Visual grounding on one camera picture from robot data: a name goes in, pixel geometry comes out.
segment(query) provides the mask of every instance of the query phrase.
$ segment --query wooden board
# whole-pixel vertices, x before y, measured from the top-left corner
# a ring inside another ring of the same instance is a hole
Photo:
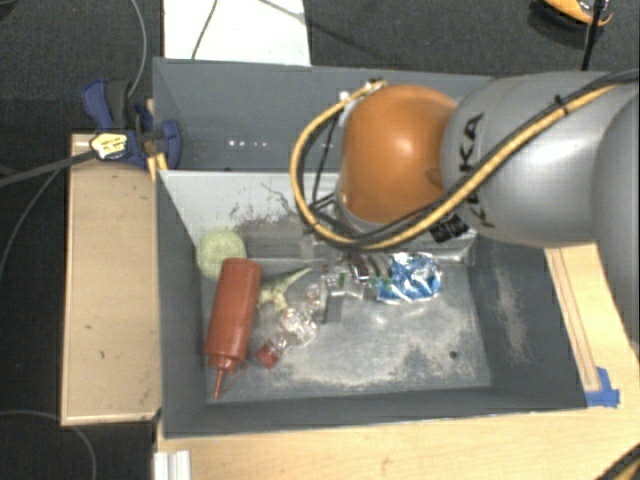
[[[73,154],[89,137],[73,137]],[[69,179],[60,419],[151,419],[160,407],[151,179],[97,160]]]

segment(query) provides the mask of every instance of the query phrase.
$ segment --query red bottle cap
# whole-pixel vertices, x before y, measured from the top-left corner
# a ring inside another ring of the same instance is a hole
[[[280,355],[269,345],[263,345],[256,352],[256,359],[260,361],[262,366],[267,369],[271,369],[276,365],[278,361],[280,361]]]

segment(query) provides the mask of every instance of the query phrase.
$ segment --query green object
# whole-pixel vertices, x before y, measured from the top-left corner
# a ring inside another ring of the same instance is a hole
[[[286,272],[263,281],[258,292],[260,306],[273,302],[276,311],[284,311],[289,307],[285,293],[293,283],[311,272],[311,268],[301,268],[294,272]]]
[[[196,251],[198,267],[209,279],[218,279],[225,259],[246,257],[247,250],[240,235],[227,229],[212,229],[205,233]]]

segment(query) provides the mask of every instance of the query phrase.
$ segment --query black floor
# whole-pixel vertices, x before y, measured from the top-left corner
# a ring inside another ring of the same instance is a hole
[[[162,54],[161,0],[138,0],[150,53]],[[549,22],[531,0],[304,0],[316,65],[386,66],[440,73],[578,69],[584,36]],[[615,16],[591,67],[638,67],[640,0]],[[65,156],[92,122],[79,99],[89,81],[132,79],[140,33],[127,0],[22,0],[0,6],[0,176]],[[151,73],[137,98],[151,96]],[[0,251],[43,179],[0,189]],[[0,411],[58,411],[65,250],[65,178],[35,205],[0,279]],[[98,478],[150,475],[150,424],[83,429]],[[0,479],[89,479],[85,444],[34,415],[0,413]]]

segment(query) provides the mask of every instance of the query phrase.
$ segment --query white paper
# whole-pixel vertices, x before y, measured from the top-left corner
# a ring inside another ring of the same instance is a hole
[[[190,59],[214,0],[164,0],[164,55]],[[302,0],[218,0],[198,60],[311,63]]]

